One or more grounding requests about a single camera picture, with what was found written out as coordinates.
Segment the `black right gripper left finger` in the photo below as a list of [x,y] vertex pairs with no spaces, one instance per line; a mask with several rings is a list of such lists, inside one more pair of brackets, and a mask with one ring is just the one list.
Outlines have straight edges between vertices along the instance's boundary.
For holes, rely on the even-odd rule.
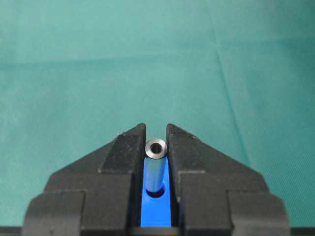
[[27,209],[25,236],[124,236],[140,225],[143,123],[53,173]]

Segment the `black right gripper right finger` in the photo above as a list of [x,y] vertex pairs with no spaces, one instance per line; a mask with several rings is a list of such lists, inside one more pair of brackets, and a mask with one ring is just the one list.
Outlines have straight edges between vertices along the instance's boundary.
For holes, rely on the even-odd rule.
[[257,171],[169,124],[172,217],[185,236],[288,236],[283,201]]

